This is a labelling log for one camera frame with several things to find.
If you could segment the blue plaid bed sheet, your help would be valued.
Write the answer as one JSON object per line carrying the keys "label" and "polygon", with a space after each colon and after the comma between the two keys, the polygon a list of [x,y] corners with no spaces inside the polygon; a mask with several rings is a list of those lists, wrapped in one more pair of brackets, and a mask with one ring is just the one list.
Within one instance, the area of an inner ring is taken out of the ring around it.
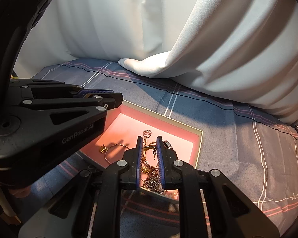
{"label": "blue plaid bed sheet", "polygon": [[[77,59],[44,67],[35,79],[121,92],[132,102],[202,130],[197,168],[219,169],[286,237],[298,237],[298,127],[249,105],[213,98],[169,79],[138,76],[116,62]],[[32,185],[19,216],[28,221],[78,171],[75,153]],[[121,237],[180,237],[178,205],[123,191]]]}

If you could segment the brown leather strap watch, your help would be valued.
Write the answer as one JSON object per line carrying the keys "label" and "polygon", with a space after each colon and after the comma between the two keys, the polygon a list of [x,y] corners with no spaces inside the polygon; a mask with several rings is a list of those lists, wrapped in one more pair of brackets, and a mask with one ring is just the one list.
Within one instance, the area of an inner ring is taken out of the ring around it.
{"label": "brown leather strap watch", "polygon": [[171,151],[173,150],[172,145],[167,140],[163,140],[163,145],[164,145],[165,149],[171,150]]}

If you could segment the green box pink interior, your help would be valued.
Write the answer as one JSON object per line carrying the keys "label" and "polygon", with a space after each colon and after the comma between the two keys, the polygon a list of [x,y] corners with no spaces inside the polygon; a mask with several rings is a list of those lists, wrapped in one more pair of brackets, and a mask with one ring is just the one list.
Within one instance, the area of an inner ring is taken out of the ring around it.
{"label": "green box pink interior", "polygon": [[[103,134],[79,152],[96,167],[105,169],[109,164],[98,151],[100,146],[121,143],[132,149],[136,147],[139,136],[143,138],[145,145],[150,147],[155,146],[157,138],[161,136],[172,145],[179,160],[197,167],[203,138],[202,130],[128,101],[123,101],[119,108],[107,113]],[[112,163],[121,160],[123,154],[124,152],[119,154]]]}

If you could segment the white curtain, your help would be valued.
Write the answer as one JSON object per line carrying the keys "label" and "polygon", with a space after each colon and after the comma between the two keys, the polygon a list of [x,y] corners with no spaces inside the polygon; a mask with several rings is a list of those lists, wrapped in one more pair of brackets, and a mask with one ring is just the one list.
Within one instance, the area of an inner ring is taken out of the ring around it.
{"label": "white curtain", "polygon": [[52,0],[15,71],[77,58],[118,62],[298,124],[296,0]]}

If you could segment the rose gold bangle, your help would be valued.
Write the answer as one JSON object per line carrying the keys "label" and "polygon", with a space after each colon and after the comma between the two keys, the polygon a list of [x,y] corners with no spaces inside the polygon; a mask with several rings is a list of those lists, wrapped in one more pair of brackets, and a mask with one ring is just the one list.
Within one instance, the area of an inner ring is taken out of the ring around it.
{"label": "rose gold bangle", "polygon": [[121,143],[113,143],[108,146],[102,145],[98,149],[98,151],[103,154],[104,160],[106,163],[111,164],[114,159],[117,159],[119,154],[128,150],[129,147],[127,145]]}

